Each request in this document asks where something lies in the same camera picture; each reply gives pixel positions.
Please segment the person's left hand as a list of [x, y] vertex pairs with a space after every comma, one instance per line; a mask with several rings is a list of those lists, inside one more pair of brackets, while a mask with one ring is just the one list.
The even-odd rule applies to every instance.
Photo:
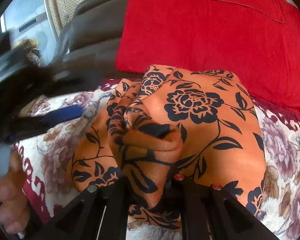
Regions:
[[10, 169], [0, 179], [0, 224], [9, 234], [23, 231], [29, 220], [30, 211], [23, 193], [26, 173], [17, 150], [10, 155]]

